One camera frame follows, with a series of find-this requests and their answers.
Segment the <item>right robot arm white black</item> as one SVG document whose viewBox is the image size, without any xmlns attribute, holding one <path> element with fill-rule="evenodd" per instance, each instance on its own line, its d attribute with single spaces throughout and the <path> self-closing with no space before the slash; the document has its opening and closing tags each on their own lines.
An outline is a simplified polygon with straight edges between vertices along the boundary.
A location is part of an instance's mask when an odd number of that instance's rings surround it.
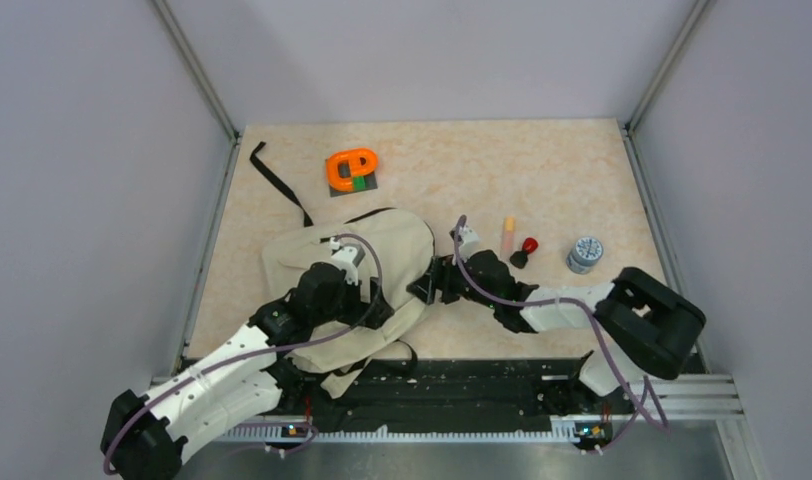
<svg viewBox="0 0 812 480">
<path fill-rule="evenodd" d="M 674 380 L 707 323 L 692 302 L 637 267 L 611 282 L 549 288 L 517 280 L 490 250 L 462 264 L 434 258 L 408 292 L 427 304 L 460 299 L 484 305 L 514 333 L 592 328 L 598 347 L 568 385 L 571 404 L 594 412 L 609 394 L 643 377 Z"/>
</svg>

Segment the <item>beige canvas backpack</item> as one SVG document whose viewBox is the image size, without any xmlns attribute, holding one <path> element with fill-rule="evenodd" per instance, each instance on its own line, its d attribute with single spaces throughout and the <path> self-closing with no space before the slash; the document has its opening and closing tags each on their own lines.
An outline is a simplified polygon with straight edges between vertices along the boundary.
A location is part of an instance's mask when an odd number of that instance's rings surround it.
<svg viewBox="0 0 812 480">
<path fill-rule="evenodd" d="M 329 263 L 329 240 L 364 248 L 360 284 Z M 259 309 L 257 323 L 293 345 L 287 356 L 298 370 L 319 374 L 332 398 L 342 396 L 373 356 L 418 325 L 426 305 L 408 293 L 435 255 L 435 235 L 417 214 L 380 208 L 353 219 L 316 224 L 304 219 L 261 251 L 266 291 L 287 319 Z"/>
</svg>

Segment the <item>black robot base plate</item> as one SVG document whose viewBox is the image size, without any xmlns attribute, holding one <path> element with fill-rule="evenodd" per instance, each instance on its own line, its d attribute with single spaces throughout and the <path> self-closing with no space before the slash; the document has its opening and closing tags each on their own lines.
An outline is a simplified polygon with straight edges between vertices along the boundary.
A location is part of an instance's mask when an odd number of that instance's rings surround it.
<svg viewBox="0 0 812 480">
<path fill-rule="evenodd" d="M 322 433 L 548 432 L 561 417 L 630 414 L 622 389 L 599 397 L 579 359 L 374 360 L 332 398 L 319 376 L 295 378 L 264 422 L 307 421 Z"/>
</svg>

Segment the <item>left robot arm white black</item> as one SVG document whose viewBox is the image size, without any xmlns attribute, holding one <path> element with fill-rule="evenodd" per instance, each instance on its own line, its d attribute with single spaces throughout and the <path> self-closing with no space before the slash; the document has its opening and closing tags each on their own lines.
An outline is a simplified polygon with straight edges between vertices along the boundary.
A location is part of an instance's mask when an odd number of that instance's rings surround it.
<svg viewBox="0 0 812 480">
<path fill-rule="evenodd" d="M 383 283 L 381 266 L 363 279 L 347 261 L 316 262 L 211 353 L 141 394 L 119 394 L 100 442 L 105 474 L 173 479 L 251 417 L 296 410 L 307 376 L 364 364 L 395 316 Z"/>
</svg>

